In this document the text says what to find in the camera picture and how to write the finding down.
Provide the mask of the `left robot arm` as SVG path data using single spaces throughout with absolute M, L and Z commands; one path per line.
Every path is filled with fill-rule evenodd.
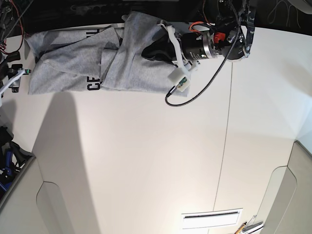
M 255 1 L 198 0 L 188 14 L 188 31 L 183 33 L 164 21 L 165 34 L 143 49 L 149 61 L 163 61 L 188 71 L 203 59 L 223 56 L 237 61 L 250 55 L 254 37 Z

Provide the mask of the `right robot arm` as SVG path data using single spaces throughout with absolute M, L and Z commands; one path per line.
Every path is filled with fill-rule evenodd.
M 31 74 L 30 69 L 24 69 L 22 64 L 9 64 L 21 60 L 20 49 L 25 38 L 22 17 L 32 5 L 29 0 L 26 7 L 20 11 L 13 0 L 2 0 L 0 2 L 0 97 L 6 90 L 10 89 L 12 93 L 19 92 L 20 78 Z M 21 32 L 21 42 L 18 49 L 7 52 L 7 39 L 19 26 Z

